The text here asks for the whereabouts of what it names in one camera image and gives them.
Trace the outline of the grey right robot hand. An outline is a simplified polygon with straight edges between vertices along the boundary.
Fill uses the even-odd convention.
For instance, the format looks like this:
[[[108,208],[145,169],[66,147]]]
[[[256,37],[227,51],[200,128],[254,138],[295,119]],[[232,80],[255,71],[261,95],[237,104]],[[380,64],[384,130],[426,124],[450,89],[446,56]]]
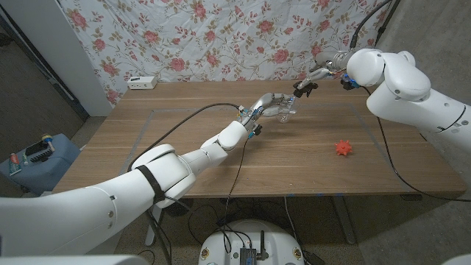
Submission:
[[[314,70],[307,74],[306,78],[294,85],[295,89],[301,90],[317,80],[327,76],[335,75],[345,71],[353,51],[320,52],[315,56]]]

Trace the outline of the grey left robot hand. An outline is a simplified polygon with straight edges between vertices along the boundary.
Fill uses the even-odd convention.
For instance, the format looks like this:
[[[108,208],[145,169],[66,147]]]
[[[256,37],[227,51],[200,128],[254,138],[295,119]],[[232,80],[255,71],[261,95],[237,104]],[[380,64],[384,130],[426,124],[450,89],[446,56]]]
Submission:
[[[275,117],[280,123],[287,123],[297,113],[300,100],[293,94],[266,93],[249,108],[242,108],[238,117],[249,133],[248,138],[261,133],[257,123],[261,116]]]

